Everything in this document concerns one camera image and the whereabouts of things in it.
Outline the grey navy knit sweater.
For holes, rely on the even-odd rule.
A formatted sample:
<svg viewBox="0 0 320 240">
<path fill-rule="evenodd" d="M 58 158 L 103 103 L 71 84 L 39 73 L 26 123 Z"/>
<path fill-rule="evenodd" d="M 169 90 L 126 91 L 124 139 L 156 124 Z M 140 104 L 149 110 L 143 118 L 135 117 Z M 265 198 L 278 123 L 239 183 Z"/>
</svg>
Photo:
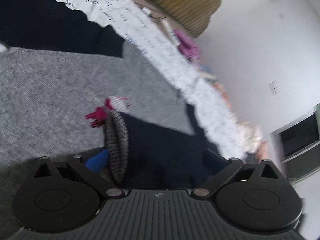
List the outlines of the grey navy knit sweater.
<svg viewBox="0 0 320 240">
<path fill-rule="evenodd" d="M 1 0 L 1 194 L 41 156 L 89 156 L 124 189 L 195 188 L 225 168 L 138 48 L 56 0 Z"/>
</svg>

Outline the pile of colourful clothes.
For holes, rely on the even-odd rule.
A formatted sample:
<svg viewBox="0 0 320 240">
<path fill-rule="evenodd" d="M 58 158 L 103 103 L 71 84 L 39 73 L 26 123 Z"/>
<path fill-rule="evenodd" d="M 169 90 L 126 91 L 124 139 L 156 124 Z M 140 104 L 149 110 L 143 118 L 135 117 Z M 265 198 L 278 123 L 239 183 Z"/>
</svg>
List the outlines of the pile of colourful clothes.
<svg viewBox="0 0 320 240">
<path fill-rule="evenodd" d="M 263 141 L 263 132 L 261 127 L 251 124 L 249 121 L 240 122 L 238 116 L 231 104 L 229 96 L 223 86 L 213 73 L 212 69 L 205 65 L 198 65 L 197 71 L 214 89 L 216 89 L 221 98 L 225 101 L 227 109 L 234 120 L 240 140 L 242 151 L 246 154 L 246 162 L 253 164 L 263 159 L 269 159 L 267 141 Z"/>
</svg>

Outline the purple cloth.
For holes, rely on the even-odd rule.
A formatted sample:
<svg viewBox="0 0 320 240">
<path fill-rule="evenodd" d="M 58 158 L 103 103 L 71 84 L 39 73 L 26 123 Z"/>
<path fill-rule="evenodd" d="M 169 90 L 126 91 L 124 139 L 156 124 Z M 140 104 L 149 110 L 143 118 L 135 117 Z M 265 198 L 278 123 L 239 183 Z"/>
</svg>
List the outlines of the purple cloth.
<svg viewBox="0 0 320 240">
<path fill-rule="evenodd" d="M 179 51 L 189 60 L 199 60 L 200 50 L 192 38 L 180 30 L 174 30 L 174 33 L 180 42 L 178 45 Z"/>
</svg>

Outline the white remote control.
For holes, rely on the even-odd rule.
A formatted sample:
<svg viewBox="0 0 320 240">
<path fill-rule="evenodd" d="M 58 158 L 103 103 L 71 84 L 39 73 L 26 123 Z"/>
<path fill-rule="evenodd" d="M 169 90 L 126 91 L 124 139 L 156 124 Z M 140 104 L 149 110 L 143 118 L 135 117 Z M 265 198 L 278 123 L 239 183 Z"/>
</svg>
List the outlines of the white remote control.
<svg viewBox="0 0 320 240">
<path fill-rule="evenodd" d="M 162 23 L 165 31 L 167 32 L 168 37 L 171 39 L 172 43 L 176 47 L 178 47 L 180 45 L 180 40 L 176 36 L 174 29 L 171 27 L 170 23 L 166 19 L 161 20 L 161 23 Z"/>
</svg>

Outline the white bedsheet with blue script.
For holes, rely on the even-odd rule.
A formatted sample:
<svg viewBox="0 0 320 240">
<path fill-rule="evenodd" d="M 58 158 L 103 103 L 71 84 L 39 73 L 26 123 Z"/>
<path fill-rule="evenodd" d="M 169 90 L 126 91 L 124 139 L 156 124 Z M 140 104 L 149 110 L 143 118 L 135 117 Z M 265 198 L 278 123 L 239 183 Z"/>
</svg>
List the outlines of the white bedsheet with blue script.
<svg viewBox="0 0 320 240">
<path fill-rule="evenodd" d="M 196 68 L 138 8 L 132 0 L 56 0 L 69 9 L 79 9 L 90 21 L 110 24 L 128 42 L 137 46 L 144 57 L 194 105 L 197 122 L 207 138 L 226 157 L 243 155 L 235 121 L 215 88 L 200 77 Z"/>
</svg>

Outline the dark window with white frame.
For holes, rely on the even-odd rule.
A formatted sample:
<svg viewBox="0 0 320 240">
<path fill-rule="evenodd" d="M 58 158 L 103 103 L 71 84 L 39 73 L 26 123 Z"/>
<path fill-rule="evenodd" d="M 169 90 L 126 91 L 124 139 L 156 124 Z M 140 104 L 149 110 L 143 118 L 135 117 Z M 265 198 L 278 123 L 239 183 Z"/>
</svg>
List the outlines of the dark window with white frame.
<svg viewBox="0 0 320 240">
<path fill-rule="evenodd" d="M 304 179 L 319 170 L 319 105 L 271 135 L 288 180 Z"/>
</svg>

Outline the white wall socket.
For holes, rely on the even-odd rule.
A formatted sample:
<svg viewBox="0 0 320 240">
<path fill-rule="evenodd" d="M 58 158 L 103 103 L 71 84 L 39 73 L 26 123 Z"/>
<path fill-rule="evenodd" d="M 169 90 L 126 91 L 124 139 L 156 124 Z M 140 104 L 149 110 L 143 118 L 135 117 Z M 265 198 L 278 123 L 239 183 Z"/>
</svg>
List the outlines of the white wall socket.
<svg viewBox="0 0 320 240">
<path fill-rule="evenodd" d="M 272 81 L 271 83 L 269 83 L 269 88 L 270 88 L 270 91 L 271 91 L 272 95 L 278 94 L 278 88 L 279 87 L 278 87 L 276 81 Z"/>
</svg>

